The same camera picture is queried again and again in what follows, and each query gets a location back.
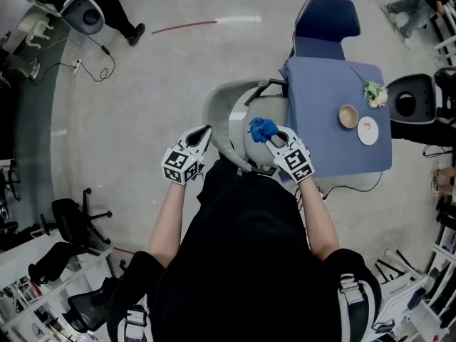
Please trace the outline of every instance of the power outlet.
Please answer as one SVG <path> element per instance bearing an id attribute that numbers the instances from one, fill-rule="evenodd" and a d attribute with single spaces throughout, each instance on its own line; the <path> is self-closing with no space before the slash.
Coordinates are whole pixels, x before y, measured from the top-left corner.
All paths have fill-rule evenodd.
<path id="1" fill-rule="evenodd" d="M 75 60 L 75 61 L 71 62 L 71 65 L 74 67 L 73 76 L 76 76 L 78 74 L 78 71 L 79 71 L 79 68 L 80 68 L 82 62 L 83 62 L 83 60 Z"/>

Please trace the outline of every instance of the brown bowl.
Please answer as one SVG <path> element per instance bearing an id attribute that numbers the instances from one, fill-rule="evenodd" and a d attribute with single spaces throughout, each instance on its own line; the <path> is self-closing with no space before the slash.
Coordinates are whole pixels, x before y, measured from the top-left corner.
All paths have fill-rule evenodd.
<path id="1" fill-rule="evenodd" d="M 339 120 L 345 128 L 354 128 L 359 121 L 358 111 L 352 105 L 344 105 L 339 109 Z"/>

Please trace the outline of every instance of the blue tablecloth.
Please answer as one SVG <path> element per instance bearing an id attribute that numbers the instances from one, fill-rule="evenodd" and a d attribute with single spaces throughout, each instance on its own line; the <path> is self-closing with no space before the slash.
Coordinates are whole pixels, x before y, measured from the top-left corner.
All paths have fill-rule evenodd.
<path id="1" fill-rule="evenodd" d="M 281 72 L 289 82 L 287 126 L 310 149 L 316 177 L 379 172 L 391 168 L 388 105 L 370 108 L 364 98 L 365 83 L 359 76 L 365 81 L 383 84 L 379 67 L 327 58 L 292 57 Z M 338 113 L 344 104 L 354 106 L 360 119 L 370 116 L 377 122 L 377 142 L 371 146 L 364 145 L 356 128 L 342 126 Z"/>

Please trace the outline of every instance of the white plate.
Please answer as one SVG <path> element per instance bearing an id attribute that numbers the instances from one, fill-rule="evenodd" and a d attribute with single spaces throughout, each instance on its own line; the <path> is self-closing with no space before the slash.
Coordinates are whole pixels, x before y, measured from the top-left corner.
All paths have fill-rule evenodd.
<path id="1" fill-rule="evenodd" d="M 358 123 L 358 137 L 365 145 L 373 145 L 378 139 L 378 125 L 371 117 L 363 117 Z"/>

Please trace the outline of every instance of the blue rag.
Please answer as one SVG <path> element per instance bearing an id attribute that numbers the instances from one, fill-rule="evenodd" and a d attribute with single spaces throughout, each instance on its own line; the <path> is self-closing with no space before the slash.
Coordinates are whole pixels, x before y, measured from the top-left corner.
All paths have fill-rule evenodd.
<path id="1" fill-rule="evenodd" d="M 253 118 L 250 122 L 250 134 L 254 142 L 265 143 L 273 135 L 279 134 L 279 129 L 271 119 Z"/>

